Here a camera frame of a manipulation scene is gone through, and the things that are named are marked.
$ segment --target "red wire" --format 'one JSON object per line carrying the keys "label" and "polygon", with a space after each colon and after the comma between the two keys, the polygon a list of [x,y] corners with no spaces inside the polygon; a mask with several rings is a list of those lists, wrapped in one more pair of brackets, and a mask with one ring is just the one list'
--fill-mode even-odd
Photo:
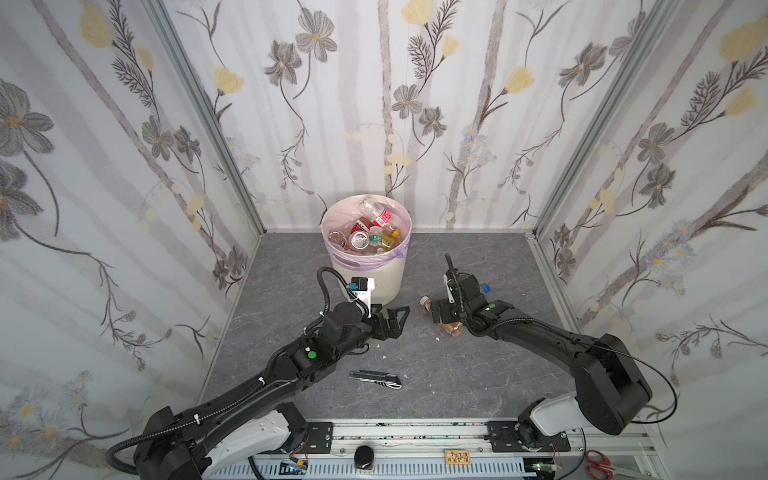
{"label": "red wire", "polygon": [[558,456],[558,460],[560,461],[560,466],[563,466],[563,457],[560,455],[560,451],[558,450],[558,447],[554,446],[554,443],[550,443],[549,445],[552,445],[552,463],[554,463],[554,456]]}

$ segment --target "orange bottle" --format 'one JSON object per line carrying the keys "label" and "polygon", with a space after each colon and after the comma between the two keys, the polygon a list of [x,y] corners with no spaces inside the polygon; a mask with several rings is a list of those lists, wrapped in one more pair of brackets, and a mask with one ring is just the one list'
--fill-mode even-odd
{"label": "orange bottle", "polygon": [[[427,312],[432,313],[432,301],[429,299],[428,296],[424,295],[422,299],[419,301],[419,303],[422,304],[422,306],[427,310]],[[440,325],[440,328],[442,328],[443,331],[448,333],[450,336],[459,336],[464,331],[464,327],[462,326],[461,322],[439,323],[438,325]]]}

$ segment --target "white trash can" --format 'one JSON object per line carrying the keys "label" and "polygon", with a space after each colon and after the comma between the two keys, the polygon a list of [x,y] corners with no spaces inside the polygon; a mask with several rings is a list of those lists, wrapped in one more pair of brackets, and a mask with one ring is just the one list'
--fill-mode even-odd
{"label": "white trash can", "polygon": [[371,303],[386,304],[391,302],[400,291],[402,274],[406,268],[406,254],[413,230],[411,216],[406,208],[391,198],[382,195],[370,195],[376,202],[386,205],[386,209],[392,215],[390,222],[400,229],[398,236],[400,244],[389,252],[360,255],[349,250],[342,250],[335,243],[328,241],[328,234],[332,231],[338,230],[347,235],[352,229],[355,220],[362,215],[356,205],[364,197],[366,195],[355,195],[336,202],[326,212],[320,228],[323,231],[323,241],[326,244],[328,254],[331,256],[333,268],[338,270],[347,282],[353,276],[373,278],[376,287],[373,290]]}

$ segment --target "red scissors handle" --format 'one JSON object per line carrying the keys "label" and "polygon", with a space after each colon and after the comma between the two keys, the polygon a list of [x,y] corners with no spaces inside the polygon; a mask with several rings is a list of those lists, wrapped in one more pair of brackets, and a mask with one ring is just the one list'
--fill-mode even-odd
{"label": "red scissors handle", "polygon": [[603,465],[611,464],[611,460],[608,460],[608,457],[605,456],[603,452],[587,450],[585,458],[587,459],[587,462],[590,463],[587,467],[589,476],[595,480],[611,480],[614,477],[614,473],[611,470],[603,468]]}

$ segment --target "utility knife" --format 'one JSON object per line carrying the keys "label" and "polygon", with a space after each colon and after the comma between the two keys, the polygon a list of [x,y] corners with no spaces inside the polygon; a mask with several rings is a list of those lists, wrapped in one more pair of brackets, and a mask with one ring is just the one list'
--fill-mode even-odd
{"label": "utility knife", "polygon": [[397,375],[385,372],[373,372],[372,370],[353,370],[349,372],[349,376],[358,379],[361,382],[373,382],[379,385],[384,385],[390,389],[401,389],[402,382],[397,378]]}

